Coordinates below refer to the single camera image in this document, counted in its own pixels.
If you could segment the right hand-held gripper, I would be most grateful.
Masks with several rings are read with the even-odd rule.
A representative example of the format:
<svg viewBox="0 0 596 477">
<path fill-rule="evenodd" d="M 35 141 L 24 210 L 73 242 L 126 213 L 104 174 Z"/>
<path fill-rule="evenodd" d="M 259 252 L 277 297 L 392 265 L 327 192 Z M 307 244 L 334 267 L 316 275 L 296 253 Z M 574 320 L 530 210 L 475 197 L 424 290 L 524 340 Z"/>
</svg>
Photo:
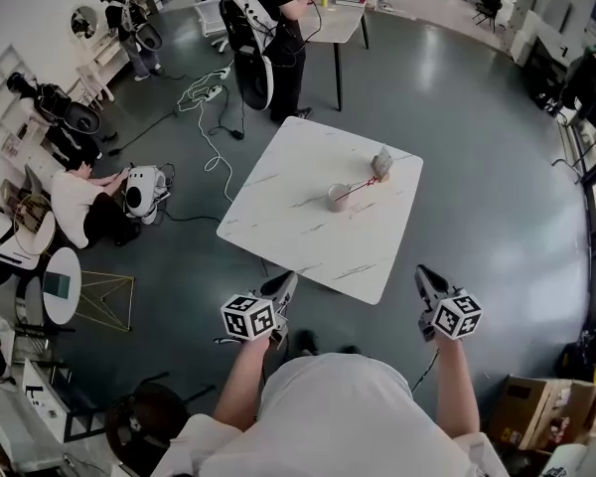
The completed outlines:
<svg viewBox="0 0 596 477">
<path fill-rule="evenodd" d="M 450 290 L 443 276 L 423 264 L 416 266 L 414 280 L 425 303 L 418 326 L 426 342 L 437 334 L 460 340 L 476 331 L 483 310 L 475 296 L 464 288 Z"/>
</svg>

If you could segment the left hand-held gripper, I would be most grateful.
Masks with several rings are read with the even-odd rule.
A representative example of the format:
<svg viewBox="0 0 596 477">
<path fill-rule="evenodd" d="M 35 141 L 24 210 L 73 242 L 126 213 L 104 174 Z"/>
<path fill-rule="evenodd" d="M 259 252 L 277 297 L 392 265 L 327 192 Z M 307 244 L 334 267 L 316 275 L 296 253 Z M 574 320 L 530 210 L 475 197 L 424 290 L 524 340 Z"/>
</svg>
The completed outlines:
<svg viewBox="0 0 596 477">
<path fill-rule="evenodd" d="M 277 347 L 288 346 L 288 306 L 299 276 L 295 271 L 269 279 L 258 290 L 234 295 L 221 307 L 225 335 L 214 343 L 244 343 L 268 338 Z"/>
</svg>

